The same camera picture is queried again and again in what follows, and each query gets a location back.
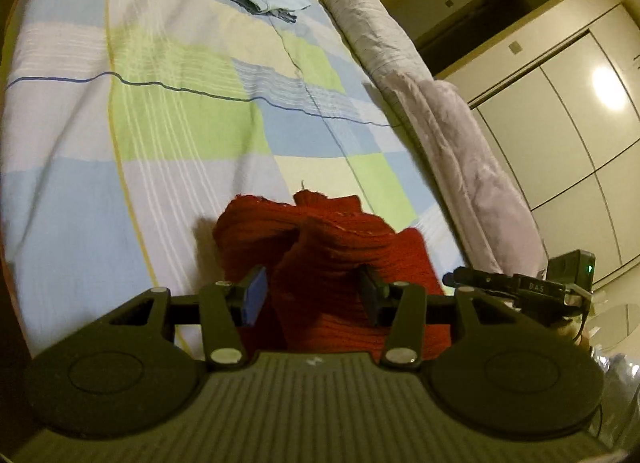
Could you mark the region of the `mauve pillow far side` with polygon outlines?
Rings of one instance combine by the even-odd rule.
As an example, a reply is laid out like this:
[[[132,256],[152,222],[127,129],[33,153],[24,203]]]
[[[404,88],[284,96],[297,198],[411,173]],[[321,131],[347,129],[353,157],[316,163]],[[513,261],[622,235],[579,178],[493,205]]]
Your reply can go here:
[[[543,272],[547,256],[532,212],[456,87],[434,79],[380,0],[322,1],[420,146],[472,267]]]

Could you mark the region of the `beige wardrobe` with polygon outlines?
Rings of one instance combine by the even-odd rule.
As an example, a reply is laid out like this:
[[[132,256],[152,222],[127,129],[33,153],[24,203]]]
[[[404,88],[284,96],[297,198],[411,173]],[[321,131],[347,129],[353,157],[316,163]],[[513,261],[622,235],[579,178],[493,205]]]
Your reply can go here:
[[[639,27],[619,4],[473,108],[554,257],[596,256],[602,284],[639,261]]]

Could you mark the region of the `red patterned knit sweater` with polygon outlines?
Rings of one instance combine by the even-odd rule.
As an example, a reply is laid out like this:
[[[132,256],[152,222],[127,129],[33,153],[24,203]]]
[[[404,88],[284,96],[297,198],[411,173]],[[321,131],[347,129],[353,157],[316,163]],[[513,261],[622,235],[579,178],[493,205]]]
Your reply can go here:
[[[241,281],[267,271],[267,316],[244,339],[259,350],[381,356],[385,327],[368,317],[352,275],[363,265],[386,283],[416,283],[427,294],[442,288],[421,233],[395,231],[363,212],[359,197],[299,191],[291,204],[255,195],[235,197],[213,229],[224,276]]]

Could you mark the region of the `checkered bed sheet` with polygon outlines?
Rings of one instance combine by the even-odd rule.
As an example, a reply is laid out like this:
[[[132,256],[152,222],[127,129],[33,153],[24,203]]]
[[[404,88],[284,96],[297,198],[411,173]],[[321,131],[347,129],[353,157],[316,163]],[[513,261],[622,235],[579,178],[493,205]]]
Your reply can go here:
[[[239,194],[357,195],[464,257],[406,126],[311,1],[294,23],[230,0],[19,0],[1,65],[1,228],[40,353],[150,287],[220,279]]]

